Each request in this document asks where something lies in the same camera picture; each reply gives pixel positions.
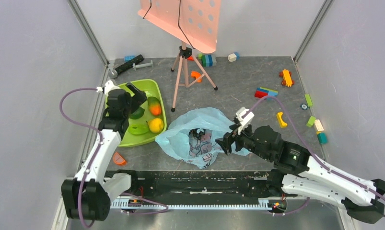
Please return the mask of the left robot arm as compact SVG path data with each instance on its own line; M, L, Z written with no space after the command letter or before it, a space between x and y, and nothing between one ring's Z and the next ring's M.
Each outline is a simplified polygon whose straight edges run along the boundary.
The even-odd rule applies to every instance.
M146 93L132 83L126 83L128 90L115 85L111 80L103 87L94 89L106 96L107 107L103 111L98 127L93 127L69 118L68 121L93 129L97 138L84 165L61 185L61 193L66 215L78 219L86 228L95 221L103 221L109 214L112 201L121 193L134 195L139 191L140 183L127 173L118 173L104 182L109 161L122 141L128 127L129 117L147 101Z

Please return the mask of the green orange fake mango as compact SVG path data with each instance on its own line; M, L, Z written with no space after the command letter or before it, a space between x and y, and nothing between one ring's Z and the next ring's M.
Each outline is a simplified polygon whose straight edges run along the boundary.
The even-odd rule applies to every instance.
M162 106L158 98L150 96L148 97L147 102L148 109L153 116L160 116L162 114Z

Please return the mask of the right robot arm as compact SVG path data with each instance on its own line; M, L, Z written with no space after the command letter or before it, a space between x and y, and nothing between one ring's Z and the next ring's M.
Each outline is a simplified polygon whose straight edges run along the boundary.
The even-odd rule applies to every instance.
M374 224L383 218L385 181L364 180L340 170L308 149L281 138L270 126L248 126L241 133L232 125L231 133L216 139L221 149L246 149L274 164L266 180L266 190L273 196L296 195L337 206L358 221Z

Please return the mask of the yellow fake lemon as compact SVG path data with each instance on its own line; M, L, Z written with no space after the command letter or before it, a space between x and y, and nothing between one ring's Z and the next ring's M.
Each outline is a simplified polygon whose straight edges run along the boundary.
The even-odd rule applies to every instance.
M147 122L149 130L154 133L158 134L161 133L164 130L164 121L161 118L154 118Z

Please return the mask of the green fake fruit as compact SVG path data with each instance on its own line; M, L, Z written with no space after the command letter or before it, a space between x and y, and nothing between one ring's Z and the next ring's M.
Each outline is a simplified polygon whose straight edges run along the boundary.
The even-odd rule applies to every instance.
M149 131L150 129L147 124L136 123L136 124L131 124L128 127L128 132L135 136L144 135Z
M142 118L144 116L144 113L145 113L145 109L142 107L139 107L135 112L130 114L129 118L133 120L137 120Z

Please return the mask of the light blue cartoon plastic bag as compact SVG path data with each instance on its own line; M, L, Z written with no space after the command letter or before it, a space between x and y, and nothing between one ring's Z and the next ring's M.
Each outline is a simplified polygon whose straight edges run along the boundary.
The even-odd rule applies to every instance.
M156 137L155 142L168 156L204 169L215 162L219 153L223 153L215 139L231 131L230 125L233 122L221 110L199 108L179 116L165 132ZM190 134L196 128L206 129L202 140Z

